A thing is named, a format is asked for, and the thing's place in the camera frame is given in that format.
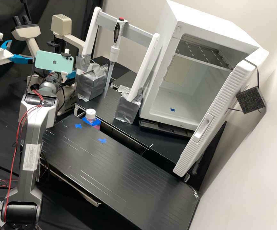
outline white bottle cap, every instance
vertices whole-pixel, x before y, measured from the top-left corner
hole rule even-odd
[[[94,119],[96,117],[96,110],[94,110],[94,109],[87,109],[85,117],[87,119]]]
[[[3,38],[3,34],[2,33],[0,33],[0,39],[2,39]]]

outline black foam pad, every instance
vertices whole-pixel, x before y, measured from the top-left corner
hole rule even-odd
[[[266,106],[262,93],[257,86],[237,94],[236,98],[244,114]]]

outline white wall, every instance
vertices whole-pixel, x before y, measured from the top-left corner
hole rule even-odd
[[[150,33],[156,32],[165,0],[104,0],[103,10],[115,17],[124,17]],[[181,4],[230,20],[272,52],[277,44],[277,1],[274,0],[175,0]],[[100,29],[95,55],[109,57],[112,32]],[[137,72],[146,48],[122,38],[118,62]]]
[[[277,68],[264,86],[266,114],[217,176],[206,178],[190,230],[277,229]]]

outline silver duct tape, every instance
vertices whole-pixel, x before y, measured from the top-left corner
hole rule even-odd
[[[107,67],[102,66],[100,69],[102,70],[101,75],[89,71],[75,77],[76,93],[80,99],[89,101],[102,94],[106,83]]]
[[[75,67],[83,72],[86,72],[90,65],[91,55],[85,55],[85,57],[81,57],[81,55],[77,56],[75,61]]]
[[[131,101],[127,101],[129,94],[123,93],[119,99],[115,118],[122,122],[133,124],[137,112],[141,106],[142,90],[140,89],[138,95]]]

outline refrigerator door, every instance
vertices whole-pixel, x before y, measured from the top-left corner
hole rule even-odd
[[[263,48],[259,48],[246,57],[246,60],[259,67],[267,58],[268,53]],[[253,65],[242,60],[230,73],[173,169],[173,172],[178,176],[184,176],[191,166],[203,155],[205,149],[225,121],[228,108],[233,103],[236,94],[247,82],[254,70],[255,67]]]

